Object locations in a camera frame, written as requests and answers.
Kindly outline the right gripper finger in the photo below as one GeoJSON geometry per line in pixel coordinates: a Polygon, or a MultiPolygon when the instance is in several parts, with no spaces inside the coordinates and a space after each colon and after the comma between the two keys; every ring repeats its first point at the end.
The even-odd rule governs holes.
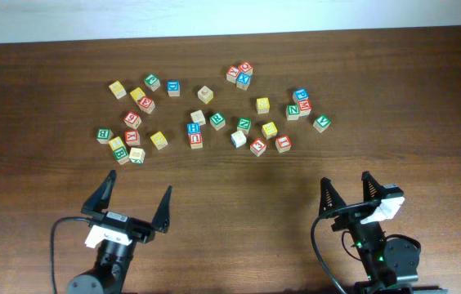
{"type": "Polygon", "coordinates": [[[375,180],[369,171],[363,171],[361,176],[363,184],[363,199],[365,202],[381,200],[384,188],[375,180]]]}
{"type": "Polygon", "coordinates": [[[323,177],[320,180],[319,216],[325,219],[333,218],[346,206],[338,191],[333,187],[331,180],[323,177]]]}

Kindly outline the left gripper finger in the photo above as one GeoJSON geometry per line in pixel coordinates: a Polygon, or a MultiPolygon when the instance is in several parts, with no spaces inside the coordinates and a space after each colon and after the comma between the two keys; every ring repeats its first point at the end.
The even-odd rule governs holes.
{"type": "Polygon", "coordinates": [[[88,216],[103,216],[110,205],[110,197],[117,178],[117,172],[111,170],[101,185],[85,201],[81,213],[88,216]]]}
{"type": "Polygon", "coordinates": [[[168,232],[168,228],[170,226],[170,202],[172,197],[172,186],[170,185],[154,214],[153,220],[151,221],[151,225],[155,231],[158,231],[162,234],[166,234],[168,232]]]}

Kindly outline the yellow S block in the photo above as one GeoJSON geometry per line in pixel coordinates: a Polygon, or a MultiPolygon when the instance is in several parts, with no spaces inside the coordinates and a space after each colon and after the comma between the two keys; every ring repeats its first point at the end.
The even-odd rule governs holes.
{"type": "Polygon", "coordinates": [[[168,141],[161,131],[157,131],[150,139],[157,150],[161,150],[168,145],[168,141]]]}

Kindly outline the green R block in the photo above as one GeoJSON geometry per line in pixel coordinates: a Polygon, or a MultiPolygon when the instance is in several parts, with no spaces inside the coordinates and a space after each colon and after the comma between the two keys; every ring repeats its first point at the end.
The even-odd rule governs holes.
{"type": "Polygon", "coordinates": [[[212,115],[209,122],[216,131],[222,129],[226,125],[225,117],[220,112],[212,115]]]}

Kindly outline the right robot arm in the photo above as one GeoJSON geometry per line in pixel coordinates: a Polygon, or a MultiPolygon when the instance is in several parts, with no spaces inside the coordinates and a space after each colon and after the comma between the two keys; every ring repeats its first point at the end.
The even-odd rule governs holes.
{"type": "Polygon", "coordinates": [[[361,175],[363,201],[347,205],[330,179],[320,180],[319,214],[311,226],[311,244],[314,252],[339,292],[345,289],[324,262],[316,241],[316,226],[324,219],[332,219],[331,229],[343,235],[350,234],[353,247],[364,267],[368,280],[355,284],[357,293],[412,293],[411,284],[418,281],[421,243],[403,234],[385,235],[382,221],[394,218],[405,201],[404,191],[398,185],[380,185],[364,171],[361,175]]]}

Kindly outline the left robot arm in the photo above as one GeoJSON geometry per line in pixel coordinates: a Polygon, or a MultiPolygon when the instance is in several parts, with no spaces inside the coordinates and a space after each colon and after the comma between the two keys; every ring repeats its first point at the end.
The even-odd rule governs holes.
{"type": "Polygon", "coordinates": [[[152,221],[148,222],[108,210],[116,178],[116,171],[110,171],[82,206],[81,213],[87,216],[90,227],[85,245],[96,249],[97,255],[90,270],[68,283],[68,293],[120,293],[136,245],[153,241],[157,233],[168,232],[172,187],[167,187],[152,221]]]}

